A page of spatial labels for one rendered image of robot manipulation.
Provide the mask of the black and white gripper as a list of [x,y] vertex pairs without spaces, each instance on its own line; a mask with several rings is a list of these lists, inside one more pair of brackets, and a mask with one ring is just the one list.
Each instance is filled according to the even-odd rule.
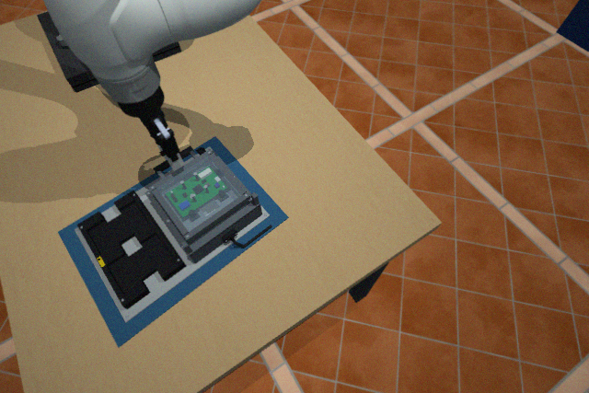
[[[173,171],[175,171],[185,164],[179,154],[179,147],[175,140],[174,132],[167,127],[165,115],[160,109],[164,103],[164,99],[164,93],[159,85],[157,91],[151,97],[146,98],[141,102],[133,104],[117,103],[125,114],[139,118],[142,121],[146,129],[150,132],[151,137],[154,137],[156,144],[161,151],[159,153],[168,161]],[[145,116],[147,118],[141,118]]]

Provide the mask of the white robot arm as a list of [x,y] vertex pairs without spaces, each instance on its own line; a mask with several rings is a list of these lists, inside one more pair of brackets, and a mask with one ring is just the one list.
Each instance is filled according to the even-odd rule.
[[154,52],[226,29],[261,0],[43,1],[61,45],[91,70],[114,101],[135,103],[160,85]]

